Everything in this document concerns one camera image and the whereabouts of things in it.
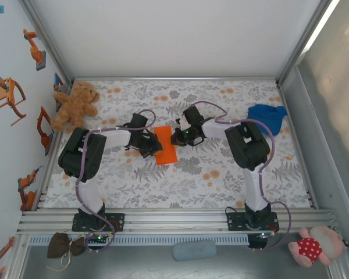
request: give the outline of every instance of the metal floor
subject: metal floor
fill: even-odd
[[[298,238],[298,234],[291,234],[287,243]],[[264,253],[252,253],[245,246],[217,246],[216,257],[188,262],[175,262],[171,246],[113,247],[99,255],[84,252],[73,257],[71,265],[63,272],[46,268],[61,268],[60,259],[47,259],[46,246],[32,246],[28,253],[24,279],[329,278],[326,267],[320,262],[310,269],[300,267],[286,244]]]

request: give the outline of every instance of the brown teddy bear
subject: brown teddy bear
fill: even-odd
[[[76,127],[85,127],[84,114],[91,117],[97,115],[97,109],[90,103],[99,100],[99,93],[96,92],[92,84],[86,81],[77,81],[72,86],[71,92],[71,96],[62,92],[54,93],[54,98],[62,104],[52,121],[52,128],[55,131],[63,131],[67,122],[71,123],[72,131]]]

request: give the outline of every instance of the red polka dot dress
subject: red polka dot dress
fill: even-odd
[[[315,262],[322,253],[322,248],[317,240],[314,238],[304,238],[297,241],[300,255],[308,257],[312,263]]]

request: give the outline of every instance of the pink stuffed toy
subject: pink stuffed toy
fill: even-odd
[[[289,249],[295,261],[304,267],[311,267],[317,259],[328,266],[349,247],[348,242],[341,239],[332,227],[317,226],[310,232],[301,228],[300,236],[303,239],[290,242]]]

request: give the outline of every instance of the black mounting plate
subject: black mounting plate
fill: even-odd
[[[110,221],[112,226],[115,229],[115,232],[120,232],[123,231],[124,229],[124,214],[123,213],[106,213],[105,218]],[[87,228],[80,224],[78,222],[79,220],[79,213],[76,213],[72,222],[72,231],[93,231],[90,228]],[[109,226],[105,226],[101,231],[98,231],[99,233],[101,232],[109,232],[111,231],[111,228]]]
[[[277,213],[272,212],[258,228],[251,228],[245,220],[245,212],[227,212],[227,227],[229,231],[279,231]]]

